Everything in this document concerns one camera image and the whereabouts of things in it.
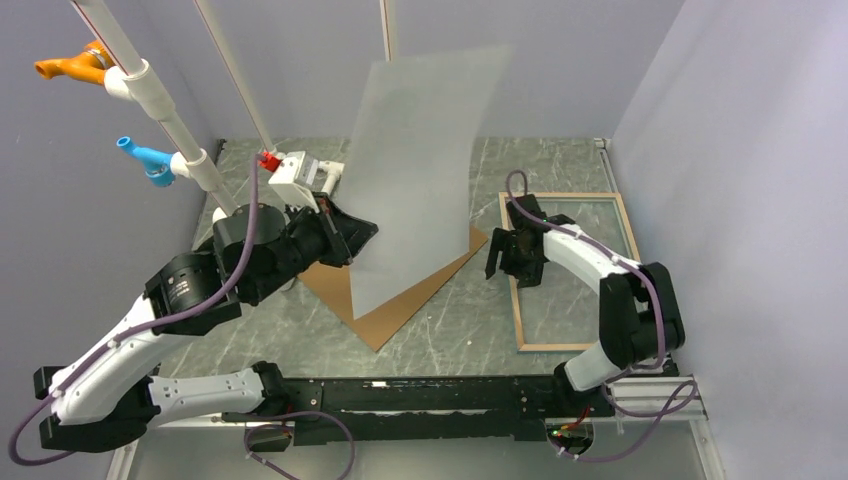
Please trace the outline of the wooden frame backing board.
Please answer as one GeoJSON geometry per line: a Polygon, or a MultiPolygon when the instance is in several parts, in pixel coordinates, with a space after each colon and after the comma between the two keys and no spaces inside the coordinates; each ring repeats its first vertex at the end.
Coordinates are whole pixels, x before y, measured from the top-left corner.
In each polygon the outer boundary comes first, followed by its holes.
{"type": "Polygon", "coordinates": [[[474,226],[469,230],[469,251],[446,267],[396,295],[370,313],[355,319],[351,280],[347,267],[313,264],[298,279],[370,349],[379,351],[488,241],[474,226]]]}

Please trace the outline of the colourful photo poster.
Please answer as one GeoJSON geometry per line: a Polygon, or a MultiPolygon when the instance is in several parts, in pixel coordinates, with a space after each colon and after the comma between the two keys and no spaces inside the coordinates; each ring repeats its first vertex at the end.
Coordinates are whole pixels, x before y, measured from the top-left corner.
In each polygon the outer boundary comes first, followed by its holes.
{"type": "Polygon", "coordinates": [[[350,268],[355,319],[469,251],[472,150],[512,55],[495,45],[371,66],[337,191],[378,227],[350,268]]]}

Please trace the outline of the wooden picture frame with glass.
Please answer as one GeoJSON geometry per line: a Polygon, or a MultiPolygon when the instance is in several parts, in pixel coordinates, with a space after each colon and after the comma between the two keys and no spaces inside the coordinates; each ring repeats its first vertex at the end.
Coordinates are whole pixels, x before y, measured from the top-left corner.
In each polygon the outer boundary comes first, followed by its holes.
{"type": "MultiPolygon", "coordinates": [[[[640,258],[620,194],[537,192],[535,196],[545,213],[563,214],[611,250],[640,258]]],[[[599,297],[576,274],[550,262],[538,286],[519,289],[514,278],[508,281],[520,353],[579,353],[598,339],[599,297]]]]}

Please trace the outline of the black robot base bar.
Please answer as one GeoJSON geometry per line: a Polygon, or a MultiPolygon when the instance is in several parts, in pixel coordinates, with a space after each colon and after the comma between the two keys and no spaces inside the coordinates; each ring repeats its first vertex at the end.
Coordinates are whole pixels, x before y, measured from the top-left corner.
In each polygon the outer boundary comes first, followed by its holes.
{"type": "Polygon", "coordinates": [[[356,441],[510,437],[543,441],[575,420],[611,418],[599,393],[569,399],[550,374],[289,378],[285,412],[296,446],[356,441]]]}

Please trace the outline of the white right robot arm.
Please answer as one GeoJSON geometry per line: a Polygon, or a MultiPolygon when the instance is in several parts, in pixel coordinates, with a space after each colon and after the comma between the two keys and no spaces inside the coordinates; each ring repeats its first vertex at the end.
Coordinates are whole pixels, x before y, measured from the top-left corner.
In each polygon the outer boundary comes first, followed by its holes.
{"type": "Polygon", "coordinates": [[[637,369],[658,368],[685,341],[670,273],[643,264],[589,235],[572,218],[550,216],[533,194],[503,199],[507,224],[494,229],[485,274],[508,275],[514,291],[541,285],[546,265],[569,271],[598,297],[598,338],[556,367],[551,401],[574,415],[590,391],[637,369]]]}

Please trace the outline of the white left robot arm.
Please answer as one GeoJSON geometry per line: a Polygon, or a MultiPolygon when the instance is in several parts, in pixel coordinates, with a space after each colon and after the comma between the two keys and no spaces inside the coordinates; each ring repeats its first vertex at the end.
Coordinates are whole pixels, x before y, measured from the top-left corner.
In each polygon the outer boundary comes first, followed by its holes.
{"type": "Polygon", "coordinates": [[[240,317],[314,264],[349,265],[377,234],[323,194],[279,210],[246,204],[217,220],[197,249],[174,257],[145,285],[127,315],[73,364],[44,367],[36,396],[50,405],[41,446],[102,453],[148,430],[212,413],[272,420],[291,409],[278,366],[260,361],[218,376],[155,374],[172,351],[240,317]]]}

